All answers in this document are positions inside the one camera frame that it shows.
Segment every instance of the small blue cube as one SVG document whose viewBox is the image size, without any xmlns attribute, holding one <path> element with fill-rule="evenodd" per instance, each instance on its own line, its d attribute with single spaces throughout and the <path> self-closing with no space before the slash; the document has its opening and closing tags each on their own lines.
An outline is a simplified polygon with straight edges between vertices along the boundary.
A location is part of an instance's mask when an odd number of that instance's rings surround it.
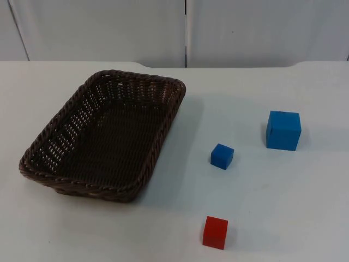
<svg viewBox="0 0 349 262">
<path fill-rule="evenodd" d="M 295 151 L 301 131 L 299 113 L 271 111 L 267 148 Z"/>
<path fill-rule="evenodd" d="M 211 153 L 211 165 L 226 170 L 233 160 L 234 149 L 218 144 Z"/>
</svg>

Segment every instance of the red cube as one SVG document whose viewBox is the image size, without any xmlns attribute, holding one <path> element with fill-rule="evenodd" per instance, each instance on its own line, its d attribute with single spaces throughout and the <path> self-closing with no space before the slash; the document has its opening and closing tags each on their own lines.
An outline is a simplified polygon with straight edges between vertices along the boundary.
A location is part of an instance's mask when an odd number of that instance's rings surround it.
<svg viewBox="0 0 349 262">
<path fill-rule="evenodd" d="M 207 217 L 203 230 L 202 244 L 208 247 L 224 249 L 228 221 L 215 217 Z"/>
</svg>

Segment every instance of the basket bottom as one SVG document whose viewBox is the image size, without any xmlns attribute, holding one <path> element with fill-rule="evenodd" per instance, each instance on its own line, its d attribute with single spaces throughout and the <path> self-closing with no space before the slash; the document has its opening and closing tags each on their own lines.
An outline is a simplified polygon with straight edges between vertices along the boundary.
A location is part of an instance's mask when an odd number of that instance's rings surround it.
<svg viewBox="0 0 349 262">
<path fill-rule="evenodd" d="M 110 107 L 58 172 L 91 184 L 127 186 L 139 179 L 162 120 L 159 110 L 127 111 L 118 106 Z M 81 195 L 61 190 L 58 193 Z"/>
</svg>

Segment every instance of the cube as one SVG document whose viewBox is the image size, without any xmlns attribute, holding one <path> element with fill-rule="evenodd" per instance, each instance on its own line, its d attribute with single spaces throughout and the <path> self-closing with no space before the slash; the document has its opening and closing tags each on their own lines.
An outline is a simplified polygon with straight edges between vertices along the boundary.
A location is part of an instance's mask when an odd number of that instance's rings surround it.
<svg viewBox="0 0 349 262">
<path fill-rule="evenodd" d="M 218 144 L 211 153 L 211 164 L 226 170 L 233 160 L 234 149 Z"/>
<path fill-rule="evenodd" d="M 298 113 L 271 111 L 267 125 L 267 148 L 295 151 L 302 129 Z"/>
<path fill-rule="evenodd" d="M 202 244 L 208 247 L 224 249 L 228 221 L 215 217 L 207 217 L 203 230 Z"/>
</svg>

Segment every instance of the woven texture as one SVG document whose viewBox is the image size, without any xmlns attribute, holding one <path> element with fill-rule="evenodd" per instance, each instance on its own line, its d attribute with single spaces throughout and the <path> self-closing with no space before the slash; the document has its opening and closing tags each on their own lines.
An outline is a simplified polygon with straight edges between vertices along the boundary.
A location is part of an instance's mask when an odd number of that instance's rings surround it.
<svg viewBox="0 0 349 262">
<path fill-rule="evenodd" d="M 184 95 L 172 78 L 95 73 L 27 149 L 20 171 L 58 193 L 131 201 L 149 181 Z"/>
</svg>

